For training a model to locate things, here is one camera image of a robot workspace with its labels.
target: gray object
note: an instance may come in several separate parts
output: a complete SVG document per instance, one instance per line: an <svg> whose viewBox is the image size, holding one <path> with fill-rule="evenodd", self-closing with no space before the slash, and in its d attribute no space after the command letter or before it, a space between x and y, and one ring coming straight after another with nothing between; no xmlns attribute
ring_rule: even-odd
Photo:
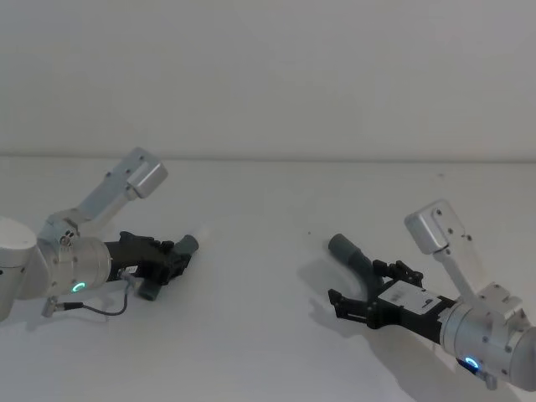
<svg viewBox="0 0 536 402"><path fill-rule="evenodd" d="M339 262L356 274L364 286L366 297L374 294L384 284L384 280L374 274L371 260L342 234L335 234L327 247Z"/></svg>

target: white background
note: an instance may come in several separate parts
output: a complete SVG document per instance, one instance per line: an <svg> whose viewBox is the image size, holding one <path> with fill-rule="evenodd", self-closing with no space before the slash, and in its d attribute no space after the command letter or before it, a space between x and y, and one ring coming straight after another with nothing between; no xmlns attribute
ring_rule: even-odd
<svg viewBox="0 0 536 402"><path fill-rule="evenodd" d="M0 152L534 160L533 0L2 0Z"/></svg>
<svg viewBox="0 0 536 402"><path fill-rule="evenodd" d="M2 215L39 230L78 202L112 160L0 158ZM292 162L166 162L169 178L117 215L119 229L205 241L155 302L131 298L108 322L39 316L17 301L0 323L0 399L9 402L529 402L484 383L397 327L335 318L327 290L359 286L326 250L344 233L366 255L401 259L425 286L457 296L404 217L448 198L494 280L536 317L536 167ZM122 284L74 295L110 311Z"/></svg>

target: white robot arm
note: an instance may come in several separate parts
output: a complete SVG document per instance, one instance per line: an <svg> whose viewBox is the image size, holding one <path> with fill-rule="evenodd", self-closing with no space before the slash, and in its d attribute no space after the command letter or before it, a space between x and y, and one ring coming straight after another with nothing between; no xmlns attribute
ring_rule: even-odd
<svg viewBox="0 0 536 402"><path fill-rule="evenodd" d="M502 379L535 391L536 327L519 297L487 279L473 239L451 206L436 201L409 215L405 225L420 250L445 267L460 297L454 301L427 291L420 272L401 261L370 261L337 234L329 250L361 276L368 293L367 301L357 301L330 290L337 316L372 329L400 325L439 343L489 389ZM384 283L385 277L391 281Z"/></svg>
<svg viewBox="0 0 536 402"><path fill-rule="evenodd" d="M472 237L451 206L436 201L409 215L405 224L420 250L445 267L461 295L441 317L441 346L474 363L488 388L503 379L535 390L536 328L528 321L522 300L488 280Z"/></svg>
<svg viewBox="0 0 536 402"><path fill-rule="evenodd" d="M160 160L136 148L78 207L50 215L37 238L25 226L0 218L0 321L9 315L15 298L48 297L43 311L46 317L57 310L88 308L82 303L59 304L58 296L126 279L126 267L138 261L151 265L137 270L136 276L147 280L151 290L146 298L154 300L160 286L182 274L197 249L192 236L177 244L161 244L126 232L116 243L103 243L88 235L128 201L151 195L167 176Z"/></svg>

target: white table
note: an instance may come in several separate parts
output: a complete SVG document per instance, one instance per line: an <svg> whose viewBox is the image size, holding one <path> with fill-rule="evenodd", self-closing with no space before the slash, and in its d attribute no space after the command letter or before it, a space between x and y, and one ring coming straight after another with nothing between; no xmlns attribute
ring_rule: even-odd
<svg viewBox="0 0 536 402"><path fill-rule="evenodd" d="M2 158L0 213L38 231L115 162ZM166 164L168 180L127 205L104 238L119 229L163 240L201 231L207 238L185 275L155 302L133 297L109 321L86 311L46 320L42 300L18 301L0 324L2 401L536 400L505 386L487 391L402 328L336 319L327 289L351 296L359 288L326 251L341 232L370 257L401 259L425 273L429 289L454 297L403 224L448 198L490 275L536 321L536 165ZM121 288L76 296L114 310Z"/></svg>

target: cylindrical joint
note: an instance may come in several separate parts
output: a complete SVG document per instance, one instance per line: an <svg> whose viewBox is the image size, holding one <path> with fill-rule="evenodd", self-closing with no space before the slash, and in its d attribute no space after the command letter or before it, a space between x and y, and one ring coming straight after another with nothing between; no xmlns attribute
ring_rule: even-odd
<svg viewBox="0 0 536 402"><path fill-rule="evenodd" d="M492 315L459 303L441 327L441 346L461 361L527 391L536 390L536 328L513 329L504 344L493 338Z"/></svg>
<svg viewBox="0 0 536 402"><path fill-rule="evenodd" d="M11 311L36 242L26 226L0 217L0 321Z"/></svg>
<svg viewBox="0 0 536 402"><path fill-rule="evenodd" d="M102 241L91 237L76 240L73 243L73 275L66 278L62 294L102 286L110 269L110 253Z"/></svg>
<svg viewBox="0 0 536 402"><path fill-rule="evenodd" d="M105 283L110 274L110 253L98 239L74 240L70 253L61 259L46 241L39 240L38 245L28 266L32 275L26 276L18 298L60 296L94 289Z"/></svg>

